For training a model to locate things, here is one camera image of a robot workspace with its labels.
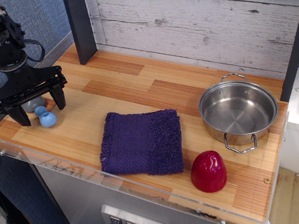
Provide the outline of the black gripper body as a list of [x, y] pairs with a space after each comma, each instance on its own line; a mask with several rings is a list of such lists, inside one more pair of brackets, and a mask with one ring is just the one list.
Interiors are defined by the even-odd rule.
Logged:
[[7, 106], [22, 105], [45, 93], [56, 85], [64, 85], [67, 80], [60, 66], [34, 68], [25, 65], [7, 75], [7, 82], [0, 88], [0, 111]]

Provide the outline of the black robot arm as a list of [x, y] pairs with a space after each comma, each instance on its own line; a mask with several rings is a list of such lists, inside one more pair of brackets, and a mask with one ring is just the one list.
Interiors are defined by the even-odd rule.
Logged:
[[0, 72], [8, 78], [0, 88], [0, 114], [9, 115], [22, 126], [30, 126], [22, 105], [49, 93], [57, 107], [64, 109], [63, 87], [67, 80], [60, 66], [34, 68], [27, 63], [30, 57], [24, 48], [32, 40], [26, 40], [24, 35], [21, 25], [0, 6]]

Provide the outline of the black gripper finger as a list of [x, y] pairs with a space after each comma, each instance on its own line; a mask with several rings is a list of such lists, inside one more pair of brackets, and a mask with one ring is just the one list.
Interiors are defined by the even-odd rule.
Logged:
[[51, 88], [49, 91], [51, 97], [53, 98], [55, 104], [60, 110], [63, 110], [66, 106], [65, 97], [63, 93], [63, 86], [62, 85], [56, 85]]
[[31, 126], [30, 119], [21, 105], [7, 106], [4, 109], [7, 114], [21, 126]]

